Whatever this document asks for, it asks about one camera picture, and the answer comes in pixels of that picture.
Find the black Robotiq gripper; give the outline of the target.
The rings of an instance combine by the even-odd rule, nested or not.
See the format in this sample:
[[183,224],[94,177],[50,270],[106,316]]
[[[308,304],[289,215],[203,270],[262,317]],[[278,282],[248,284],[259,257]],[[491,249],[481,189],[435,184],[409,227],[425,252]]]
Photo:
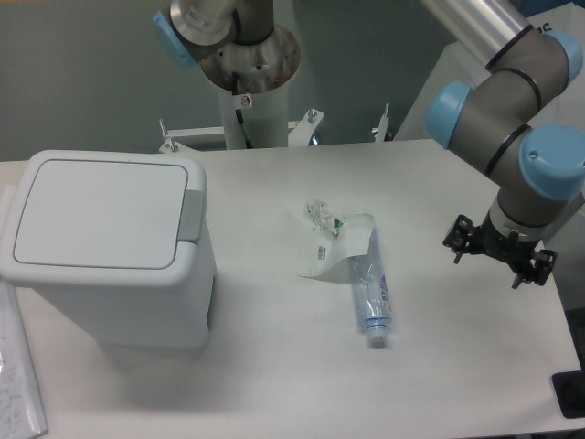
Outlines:
[[512,288],[520,284],[534,283],[543,286],[551,275],[558,254],[549,249],[538,252],[536,241],[521,241],[519,233],[512,231],[502,235],[490,221],[474,226],[463,214],[457,216],[448,230],[442,245],[455,255],[453,262],[458,264],[465,254],[485,254],[506,264],[516,277]]

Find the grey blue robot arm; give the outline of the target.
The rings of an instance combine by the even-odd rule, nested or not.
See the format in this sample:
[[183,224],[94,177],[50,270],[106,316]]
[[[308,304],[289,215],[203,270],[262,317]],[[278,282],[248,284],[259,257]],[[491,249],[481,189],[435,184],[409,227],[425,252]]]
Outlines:
[[[479,60],[477,87],[455,81],[429,106],[424,124],[444,149],[495,182],[484,221],[459,216],[444,244],[457,256],[505,263],[516,283],[544,284],[557,255],[538,248],[584,182],[584,136],[531,119],[580,74],[580,43],[541,33],[506,1],[429,1],[427,9]],[[152,19],[176,64],[200,67],[222,103],[230,149],[286,147],[287,85],[299,69],[295,37],[274,21],[270,1],[173,1]]]

